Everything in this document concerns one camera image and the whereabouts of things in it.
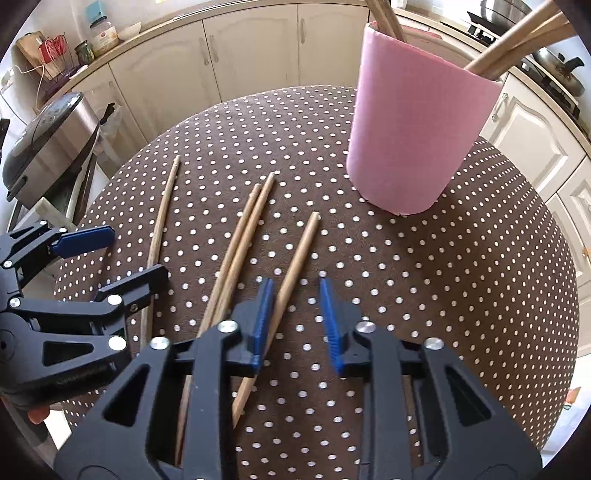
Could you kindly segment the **person's left hand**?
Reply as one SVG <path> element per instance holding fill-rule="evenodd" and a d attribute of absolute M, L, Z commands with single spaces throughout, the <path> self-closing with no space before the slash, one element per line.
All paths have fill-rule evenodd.
<path fill-rule="evenodd" d="M 29 410 L 27 413 L 28 419 L 35 425 L 39 425 L 45 421 L 50 414 L 49 406 L 42 406 L 33 410 Z"/>

